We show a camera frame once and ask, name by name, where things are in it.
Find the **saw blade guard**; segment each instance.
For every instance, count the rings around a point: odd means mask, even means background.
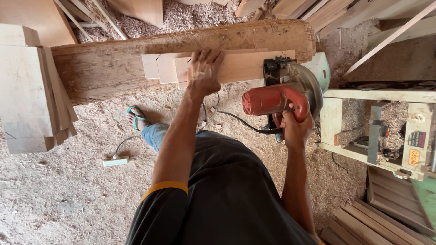
[[[288,83],[306,96],[312,117],[317,117],[324,104],[323,92],[317,78],[307,67],[297,63],[288,63],[287,71]]]

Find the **workshop floor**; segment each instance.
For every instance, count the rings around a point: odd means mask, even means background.
[[[336,30],[318,44],[332,70],[332,85],[361,53],[370,22]],[[262,83],[231,83],[219,92],[219,108],[239,115],[256,128],[265,117],[247,117],[240,98]],[[154,123],[170,123],[183,91],[170,85],[163,91],[76,106],[78,135],[47,153],[9,155],[0,129],[0,244],[123,244],[133,213],[150,187],[157,153],[140,137],[125,142],[119,155],[126,165],[103,167],[125,138],[139,135],[125,120],[128,106],[138,105]],[[206,108],[217,98],[206,98]],[[273,136],[259,135],[239,121],[208,112],[205,129],[243,142],[268,168],[279,193],[286,170],[286,148]],[[201,112],[199,122],[203,119]],[[332,211],[362,197],[366,167],[363,163],[318,149],[317,128],[307,142],[308,174],[315,225],[319,231]]]

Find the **sticker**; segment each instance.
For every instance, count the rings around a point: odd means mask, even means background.
[[[426,143],[426,132],[414,131],[409,135],[407,144],[410,146],[420,147],[424,149]]]
[[[415,123],[423,123],[426,121],[426,117],[421,113],[415,113],[415,114],[411,115],[410,119],[412,120],[412,122],[415,122]]]
[[[419,154],[420,152],[418,150],[411,149],[409,154],[409,165],[412,166],[418,166],[419,162]]]

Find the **green flip-flop strap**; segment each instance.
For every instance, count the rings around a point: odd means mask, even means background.
[[[129,112],[131,112],[133,108],[138,109],[138,111],[139,111],[142,115],[144,115],[144,113],[142,112],[142,110],[139,109],[137,106],[131,106],[131,107],[127,108],[126,115],[128,115]],[[138,119],[139,119],[139,120],[146,121],[146,122],[148,122],[148,120],[147,120],[146,118],[143,118],[143,117],[138,116],[138,115],[135,114],[135,113],[134,113],[134,115],[135,115],[135,123],[133,124],[133,126],[134,126],[134,128],[135,128],[136,130],[140,131],[140,130],[138,129]]]

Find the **right hand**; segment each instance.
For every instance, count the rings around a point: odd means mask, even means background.
[[[310,112],[303,122],[297,122],[292,111],[284,111],[280,127],[284,131],[285,144],[288,149],[294,147],[304,148],[314,126],[315,124]]]
[[[191,64],[187,72],[190,92],[203,98],[221,89],[217,74],[226,54],[222,48],[211,50],[209,47],[203,50],[197,49],[192,53]]]

